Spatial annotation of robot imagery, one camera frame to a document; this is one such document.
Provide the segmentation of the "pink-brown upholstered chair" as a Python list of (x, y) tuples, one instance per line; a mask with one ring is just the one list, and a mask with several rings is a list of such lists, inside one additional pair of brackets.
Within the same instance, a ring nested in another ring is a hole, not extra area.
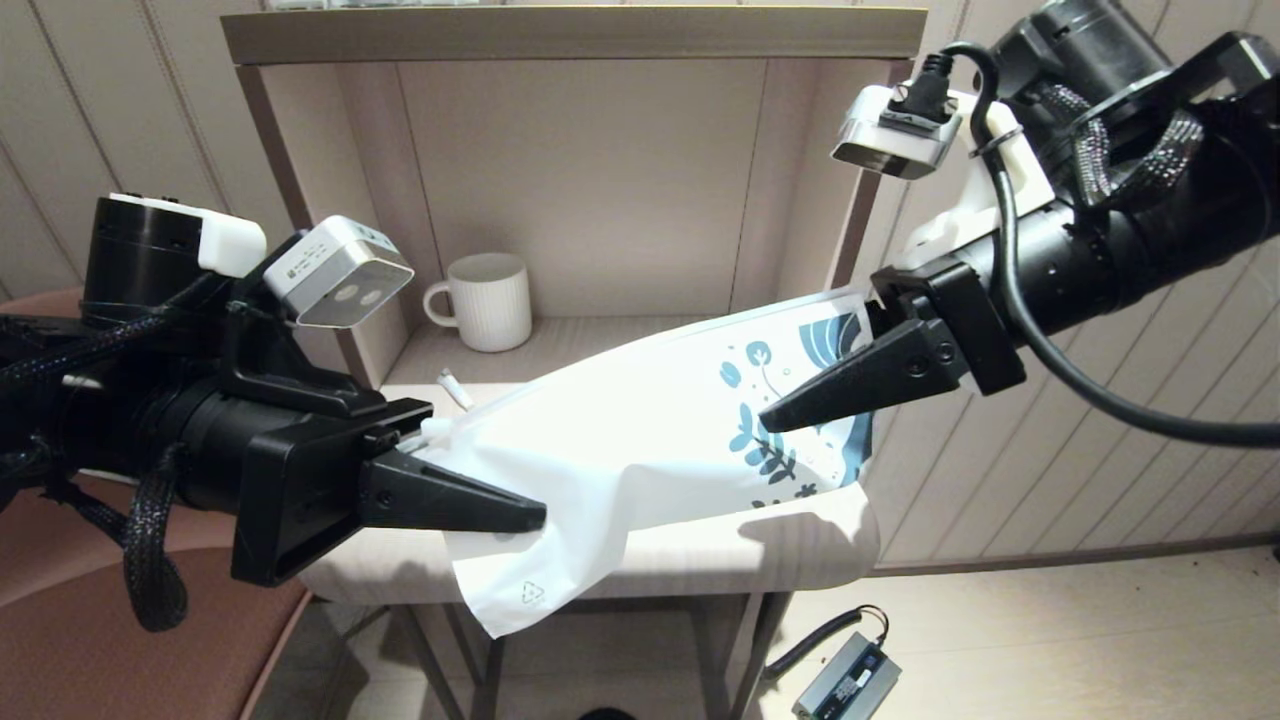
[(247, 720), (310, 593), (230, 577), (234, 521), (175, 506), (166, 552), (186, 620), (150, 633), (122, 550), (24, 489), (0, 512), (0, 720)]

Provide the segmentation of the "beige wooden desk with hutch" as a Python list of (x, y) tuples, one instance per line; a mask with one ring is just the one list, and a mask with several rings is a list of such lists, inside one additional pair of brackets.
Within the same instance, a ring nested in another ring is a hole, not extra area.
[[(419, 273), (323, 365), (404, 388), (431, 359), (539, 375), (605, 341), (849, 281), (877, 181), (826, 154), (845, 104), (904, 79), (925, 0), (484, 0), (224, 15), (288, 218), (385, 231)], [(430, 340), (449, 263), (530, 266), (538, 323), (497, 356)]]

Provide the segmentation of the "grey power adapter box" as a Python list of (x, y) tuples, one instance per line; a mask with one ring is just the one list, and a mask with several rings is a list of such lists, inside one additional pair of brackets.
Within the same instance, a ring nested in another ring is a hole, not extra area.
[(854, 634), (791, 707), (796, 720), (872, 720), (901, 667), (874, 641)]

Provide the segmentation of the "brown skirting board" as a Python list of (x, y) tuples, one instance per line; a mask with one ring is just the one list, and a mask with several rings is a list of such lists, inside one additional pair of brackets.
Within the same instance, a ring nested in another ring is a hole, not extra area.
[(940, 561), (922, 565), (877, 566), (867, 578), (929, 577), (954, 573), (1007, 571), (1034, 568), (1062, 568), (1098, 562), (1121, 562), (1142, 559), (1161, 559), (1189, 553), (1210, 553), (1266, 544), (1280, 544), (1280, 530), (1248, 536), (1217, 537), (1210, 539), (1180, 541), (1175, 543), (1125, 546), (1114, 550), (1085, 550), (1057, 553), (1037, 553), (972, 561)]

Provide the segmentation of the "white floral zip pouch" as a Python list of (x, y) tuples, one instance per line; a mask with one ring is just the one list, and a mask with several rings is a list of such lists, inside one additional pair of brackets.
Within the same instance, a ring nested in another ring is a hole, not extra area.
[(529, 534), (449, 532), (463, 602), (493, 638), (525, 630), (616, 571), (630, 536), (754, 512), (849, 510), (872, 564), (860, 477), (869, 413), (800, 430), (762, 414), (869, 342), (864, 297), (836, 290), (699, 322), (422, 424), (413, 456), (547, 506)]

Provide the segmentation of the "white ribbed ceramic mug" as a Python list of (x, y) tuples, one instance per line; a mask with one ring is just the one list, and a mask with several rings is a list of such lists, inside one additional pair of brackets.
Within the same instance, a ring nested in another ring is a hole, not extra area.
[(500, 354), (532, 334), (532, 302), (525, 261), (507, 252), (461, 258), (422, 296), (434, 324), (454, 328), (468, 348)]

